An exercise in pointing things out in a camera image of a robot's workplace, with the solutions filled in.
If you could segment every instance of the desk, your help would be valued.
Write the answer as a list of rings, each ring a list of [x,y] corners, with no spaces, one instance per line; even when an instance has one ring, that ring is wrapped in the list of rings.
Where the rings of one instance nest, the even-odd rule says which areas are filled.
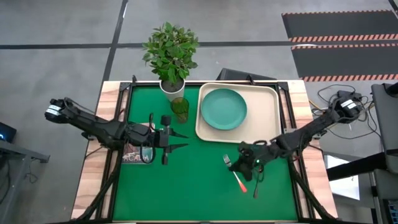
[[[289,85],[290,99],[295,115],[295,121],[298,128],[300,128],[312,120],[312,114],[310,111],[310,106],[308,104],[308,97],[305,91],[305,85],[304,82],[300,80],[291,80],[287,81],[287,83]],[[119,86],[120,82],[104,82],[96,113],[98,116],[104,119],[112,119],[114,117],[116,102],[119,94]],[[126,101],[127,96],[123,96],[121,108],[125,107]],[[284,108],[286,108],[287,106],[286,101],[284,101],[284,97],[282,97],[282,106]],[[290,120],[287,113],[285,113],[285,120],[289,126]],[[312,144],[319,145],[318,141],[312,141]],[[98,147],[99,144],[97,142],[90,142],[88,145],[87,153],[94,151]],[[75,199],[75,204],[73,206],[72,218],[77,218],[78,216],[80,216],[84,212],[86,207],[94,199],[95,195],[98,193],[103,178],[106,154],[106,149],[102,149],[95,154],[92,154],[89,158],[86,159],[85,163],[83,164],[80,183]],[[326,175],[325,165],[323,163],[321,152],[308,147],[303,152],[303,159],[306,167],[308,182],[312,192],[315,194],[320,203],[326,208],[326,210],[336,217],[336,208],[328,183],[328,178]],[[106,194],[101,217],[105,217],[107,211],[109,210],[110,193],[111,189]],[[307,206],[305,204],[305,197],[303,196],[301,191],[299,191],[299,194],[300,203],[302,204],[303,209],[303,216],[307,217],[308,213],[306,210]]]

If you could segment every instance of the fork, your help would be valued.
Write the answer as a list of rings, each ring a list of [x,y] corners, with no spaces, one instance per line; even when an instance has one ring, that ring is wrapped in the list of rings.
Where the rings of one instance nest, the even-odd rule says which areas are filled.
[[[231,161],[230,161],[230,159],[229,159],[229,157],[228,157],[227,154],[225,154],[225,155],[223,156],[223,159],[224,159],[224,162],[225,162],[226,166],[228,166],[228,167],[231,167],[231,166],[232,166]],[[246,187],[242,184],[241,180],[239,179],[238,175],[236,175],[235,171],[232,171],[232,172],[234,173],[234,175],[235,175],[235,177],[236,177],[236,180],[238,181],[239,186],[241,187],[243,193],[246,193],[248,190],[247,190]]]

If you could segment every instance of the plate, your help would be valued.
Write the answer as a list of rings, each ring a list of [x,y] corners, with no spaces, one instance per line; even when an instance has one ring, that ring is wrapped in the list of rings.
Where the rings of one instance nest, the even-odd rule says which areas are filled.
[[[230,89],[209,92],[200,105],[203,119],[213,128],[231,130],[244,121],[248,108],[243,97]]]

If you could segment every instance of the beige tray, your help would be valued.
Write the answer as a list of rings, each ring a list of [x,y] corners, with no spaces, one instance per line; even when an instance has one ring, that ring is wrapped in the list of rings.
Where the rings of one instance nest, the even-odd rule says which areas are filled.
[[[211,91],[227,88],[238,92],[248,106],[243,123],[232,130],[223,131],[208,125],[201,116],[200,104]],[[233,85],[206,83],[199,90],[198,113],[195,131],[205,141],[253,143],[257,140],[270,140],[281,133],[279,99],[275,90],[266,86]]]

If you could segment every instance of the concrete floor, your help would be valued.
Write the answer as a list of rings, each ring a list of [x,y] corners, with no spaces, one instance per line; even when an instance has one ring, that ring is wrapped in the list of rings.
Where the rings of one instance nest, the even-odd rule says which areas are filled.
[[[0,0],[0,45],[111,43],[121,3]],[[388,0],[136,0],[126,9],[119,43],[145,41],[164,21],[191,27],[200,41],[280,41],[287,40],[283,12],[376,9],[391,6]],[[87,141],[72,126],[46,121],[44,111],[51,98],[64,96],[95,109],[108,54],[109,49],[0,50],[0,121],[18,130],[16,144],[51,154],[48,164],[32,164],[39,181],[26,183],[13,223],[69,219]],[[130,80],[133,74],[139,80],[157,79],[142,55],[139,49],[117,49],[109,79]],[[194,60],[199,67],[189,80],[214,80],[223,67],[298,78],[289,47],[203,47]],[[372,83],[349,82],[367,95]],[[316,92],[331,84],[307,83],[309,98],[323,106]],[[335,126],[334,131],[356,136],[369,130],[354,123]],[[345,141],[327,134],[321,145],[325,151],[359,157],[379,151],[376,135]],[[369,220],[364,218],[366,210],[339,203],[337,207],[344,220]]]

